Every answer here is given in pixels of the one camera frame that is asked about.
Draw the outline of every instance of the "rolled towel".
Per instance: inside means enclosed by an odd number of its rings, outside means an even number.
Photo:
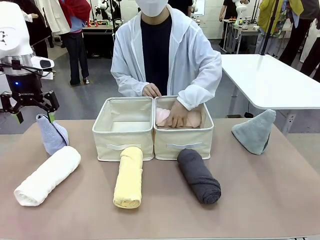
[[[160,107],[156,108],[155,123],[158,127],[164,127],[166,125],[166,120],[170,115],[170,110],[163,109]],[[197,128],[201,124],[201,113],[200,111],[189,111],[186,126],[187,128]]]
[[[220,183],[212,177],[200,154],[192,149],[182,150],[177,158],[186,182],[201,204],[214,204],[221,197]]]
[[[38,206],[48,194],[79,165],[81,156],[71,146],[65,146],[48,158],[14,190],[22,206]]]
[[[55,121],[50,123],[44,114],[37,115],[36,122],[41,131],[44,148],[49,155],[69,145],[68,132],[64,127]]]
[[[119,208],[135,209],[141,204],[143,153],[140,148],[131,146],[123,150],[120,156],[113,203]]]

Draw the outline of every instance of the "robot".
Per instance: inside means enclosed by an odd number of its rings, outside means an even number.
[[[42,92],[44,70],[54,67],[48,58],[33,56],[29,33],[20,7],[0,1],[0,71],[4,72],[11,92],[0,94],[3,110],[24,121],[20,109],[37,106],[46,111],[50,121],[59,103],[53,91]]]
[[[241,0],[232,0],[236,6],[236,12],[238,13],[238,17],[234,23],[234,25],[239,25],[239,21],[242,18],[242,13],[247,11],[247,6],[243,3],[241,3]]]
[[[114,20],[121,19],[120,7],[115,0],[111,0]],[[102,15],[103,20],[112,21],[110,3],[108,0],[98,0],[98,4],[94,6],[95,16]]]

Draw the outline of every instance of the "beige storage box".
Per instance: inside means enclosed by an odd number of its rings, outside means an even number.
[[[120,153],[138,147],[143,160],[154,158],[154,100],[152,97],[109,98],[93,125],[92,131],[98,160],[120,161]]]
[[[173,129],[157,127],[156,109],[171,109],[177,97],[157,97],[154,100],[154,154],[159,160],[177,160],[178,154],[183,149],[196,150],[203,159],[210,158],[214,123],[208,112],[206,104],[201,104],[193,111],[201,112],[199,128]]]

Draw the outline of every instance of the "dark gray towel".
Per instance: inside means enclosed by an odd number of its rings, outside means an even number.
[[[202,204],[214,204],[221,197],[220,183],[212,177],[200,154],[184,149],[178,155],[178,164],[190,188]]]

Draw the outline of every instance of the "triangular folded towel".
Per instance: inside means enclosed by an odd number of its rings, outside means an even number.
[[[201,204],[214,204],[221,197],[220,183],[212,177],[201,155],[192,149],[182,150],[179,168]]]
[[[143,153],[130,146],[120,154],[119,174],[114,188],[113,203],[119,208],[135,209],[141,204]]]
[[[37,115],[36,122],[41,131],[44,148],[49,155],[69,145],[68,132],[64,127],[56,122],[50,123],[44,114]]]
[[[250,153],[261,155],[266,150],[275,120],[276,111],[269,109],[249,121],[233,126],[232,133]]]
[[[22,206],[38,206],[49,193],[79,165],[81,156],[71,146],[65,146],[42,163],[14,190]]]
[[[158,127],[164,127],[166,120],[170,115],[170,110],[163,109],[160,107],[156,108],[155,123]],[[197,128],[201,124],[201,112],[200,111],[189,111],[186,119],[186,128]]]

